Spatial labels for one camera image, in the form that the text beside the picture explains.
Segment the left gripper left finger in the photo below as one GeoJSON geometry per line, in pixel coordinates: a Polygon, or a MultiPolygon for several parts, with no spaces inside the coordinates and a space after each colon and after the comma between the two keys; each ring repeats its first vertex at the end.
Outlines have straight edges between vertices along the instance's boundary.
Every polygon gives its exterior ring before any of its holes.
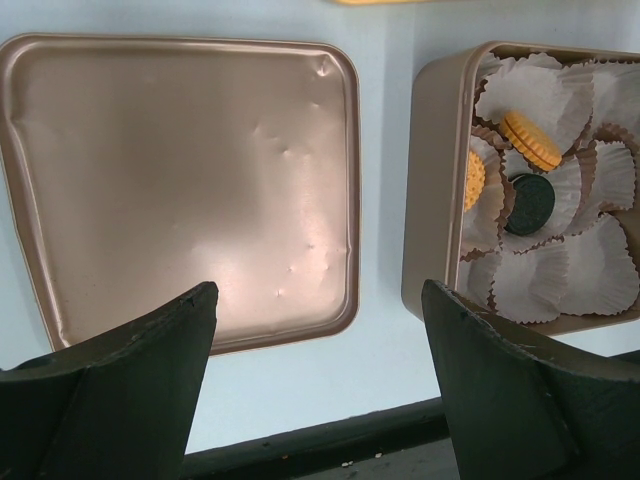
{"type": "Polygon", "coordinates": [[[178,478],[218,294],[203,282],[142,317],[2,371],[2,478],[178,478]]]}

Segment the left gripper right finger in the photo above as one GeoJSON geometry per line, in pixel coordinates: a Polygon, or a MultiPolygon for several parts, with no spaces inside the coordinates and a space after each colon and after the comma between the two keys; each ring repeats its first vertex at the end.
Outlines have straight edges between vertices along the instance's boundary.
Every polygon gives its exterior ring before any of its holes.
{"type": "Polygon", "coordinates": [[[439,281],[421,301],[461,478],[638,478],[638,352],[569,346],[439,281]]]}

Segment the black sandwich cookie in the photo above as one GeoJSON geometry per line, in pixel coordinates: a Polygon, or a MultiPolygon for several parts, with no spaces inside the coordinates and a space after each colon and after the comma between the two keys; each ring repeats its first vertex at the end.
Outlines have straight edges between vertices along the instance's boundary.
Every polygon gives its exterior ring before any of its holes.
{"type": "Polygon", "coordinates": [[[555,190],[544,176],[532,173],[513,176],[509,181],[515,200],[505,229],[520,237],[532,235],[550,219],[555,208],[555,190]]]}

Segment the tan biscuit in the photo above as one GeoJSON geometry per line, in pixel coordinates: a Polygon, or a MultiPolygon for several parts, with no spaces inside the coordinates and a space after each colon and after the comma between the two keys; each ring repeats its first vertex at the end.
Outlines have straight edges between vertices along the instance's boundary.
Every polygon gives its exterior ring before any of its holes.
{"type": "Polygon", "coordinates": [[[469,211],[479,200],[485,186],[486,171],[481,157],[474,151],[468,154],[464,211],[469,211]]]}
{"type": "Polygon", "coordinates": [[[508,111],[500,121],[503,136],[538,169],[549,172],[562,161],[556,143],[532,120],[518,111],[508,111]]]}

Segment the gold cookie tin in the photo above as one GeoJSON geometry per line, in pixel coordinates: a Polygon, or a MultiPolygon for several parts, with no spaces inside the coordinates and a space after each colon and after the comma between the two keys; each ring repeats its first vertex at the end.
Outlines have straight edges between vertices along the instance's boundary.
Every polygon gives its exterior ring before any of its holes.
{"type": "Polygon", "coordinates": [[[402,300],[549,335],[639,316],[639,58],[490,42],[413,85],[402,300]]]}

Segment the gold tin lid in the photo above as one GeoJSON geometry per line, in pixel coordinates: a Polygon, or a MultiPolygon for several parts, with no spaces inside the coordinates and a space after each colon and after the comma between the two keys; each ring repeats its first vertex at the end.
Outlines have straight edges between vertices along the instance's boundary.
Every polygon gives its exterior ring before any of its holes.
{"type": "Polygon", "coordinates": [[[1,165],[54,349],[204,281],[220,292],[213,354],[357,314],[359,84],[334,46],[14,37],[1,165]]]}

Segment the yellow plastic tray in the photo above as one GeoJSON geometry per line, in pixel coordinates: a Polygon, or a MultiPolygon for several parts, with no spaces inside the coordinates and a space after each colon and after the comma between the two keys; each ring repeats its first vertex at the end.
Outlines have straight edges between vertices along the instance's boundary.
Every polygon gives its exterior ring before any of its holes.
{"type": "Polygon", "coordinates": [[[425,3],[430,0],[334,0],[333,2],[348,6],[377,6],[377,5],[403,5],[411,3],[425,3]]]}

